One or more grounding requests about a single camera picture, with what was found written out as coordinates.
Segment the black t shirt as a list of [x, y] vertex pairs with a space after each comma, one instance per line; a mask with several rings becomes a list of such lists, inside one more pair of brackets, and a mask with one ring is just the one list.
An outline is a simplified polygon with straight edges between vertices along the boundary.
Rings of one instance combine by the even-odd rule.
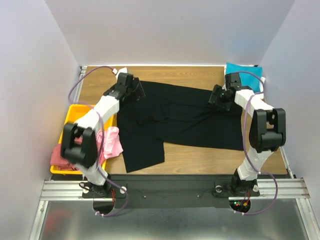
[[209, 104], [210, 90], [142, 81], [145, 97], [117, 113], [117, 127], [128, 173], [165, 161], [164, 143], [243, 150], [243, 109]]

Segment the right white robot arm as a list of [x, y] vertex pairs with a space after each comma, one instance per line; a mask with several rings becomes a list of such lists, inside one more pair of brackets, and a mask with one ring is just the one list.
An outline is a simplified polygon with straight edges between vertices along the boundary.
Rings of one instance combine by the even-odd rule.
[[286, 112], [274, 108], [264, 101], [264, 81], [259, 81], [258, 91], [241, 82], [242, 72], [225, 75], [224, 86], [215, 85], [209, 103], [220, 110], [229, 111], [232, 104], [244, 110], [245, 117], [251, 117], [248, 136], [250, 147], [244, 148], [245, 159], [235, 170], [230, 190], [233, 194], [258, 192], [257, 178], [266, 160], [286, 143]]

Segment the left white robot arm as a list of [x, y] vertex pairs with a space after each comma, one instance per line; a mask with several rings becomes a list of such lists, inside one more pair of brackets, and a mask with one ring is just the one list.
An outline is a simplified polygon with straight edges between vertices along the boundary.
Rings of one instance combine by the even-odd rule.
[[97, 133], [110, 117], [145, 97], [139, 78], [126, 67], [119, 69], [115, 77], [116, 83], [104, 92], [98, 103], [74, 123], [65, 123], [62, 131], [61, 157], [75, 165], [96, 186], [110, 186], [108, 173], [99, 163], [102, 150], [98, 149]]

